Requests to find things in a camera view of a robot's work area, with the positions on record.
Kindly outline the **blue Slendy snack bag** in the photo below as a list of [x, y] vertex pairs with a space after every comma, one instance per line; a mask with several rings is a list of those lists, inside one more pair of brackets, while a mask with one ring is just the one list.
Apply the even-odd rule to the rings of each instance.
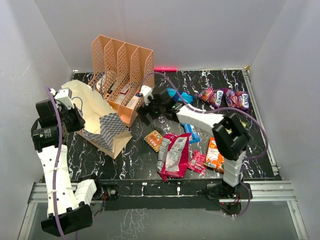
[[180, 90], [176, 91], [175, 89], [170, 87], [167, 87], [166, 91], [168, 95], [172, 97], [175, 102], [179, 102], [179, 101], [182, 102], [184, 100], [187, 104], [193, 104], [195, 101], [195, 97], [192, 95], [189, 95], [186, 92], [183, 92]]

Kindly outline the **white checkered paper bag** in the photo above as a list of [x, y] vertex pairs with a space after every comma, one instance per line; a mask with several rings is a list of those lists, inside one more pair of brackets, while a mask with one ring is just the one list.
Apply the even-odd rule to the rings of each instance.
[[127, 126], [101, 94], [89, 85], [72, 80], [61, 86], [71, 90], [71, 98], [85, 120], [77, 133], [115, 159], [132, 138]]

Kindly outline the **magenta silver snack bag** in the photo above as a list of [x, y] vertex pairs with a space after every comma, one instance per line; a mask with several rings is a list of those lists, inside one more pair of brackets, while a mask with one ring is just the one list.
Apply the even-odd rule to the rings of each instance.
[[168, 178], [182, 179], [189, 162], [191, 133], [168, 133], [163, 137], [157, 159], [157, 173], [166, 182]]

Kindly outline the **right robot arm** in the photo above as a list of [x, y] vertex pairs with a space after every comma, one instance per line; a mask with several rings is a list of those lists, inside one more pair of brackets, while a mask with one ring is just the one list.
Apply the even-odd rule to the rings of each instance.
[[146, 125], [151, 120], [164, 116], [180, 124], [190, 124], [213, 134], [217, 150], [224, 159], [224, 174], [220, 184], [212, 189], [214, 197], [235, 198], [243, 185], [242, 165], [250, 135], [236, 114], [215, 114], [200, 110], [185, 101], [174, 101], [166, 90], [153, 93], [151, 87], [143, 85], [139, 95], [144, 103], [137, 109]]

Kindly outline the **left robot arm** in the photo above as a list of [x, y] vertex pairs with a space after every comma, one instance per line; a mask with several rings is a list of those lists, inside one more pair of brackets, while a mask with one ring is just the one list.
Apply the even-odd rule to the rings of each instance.
[[103, 195], [94, 176], [81, 178], [72, 187], [68, 167], [68, 147], [64, 135], [82, 130], [85, 120], [75, 104], [70, 106], [46, 99], [36, 103], [38, 119], [31, 127], [34, 149], [40, 159], [47, 192], [47, 218], [41, 221], [44, 232], [65, 238], [67, 234], [93, 224], [91, 201]]

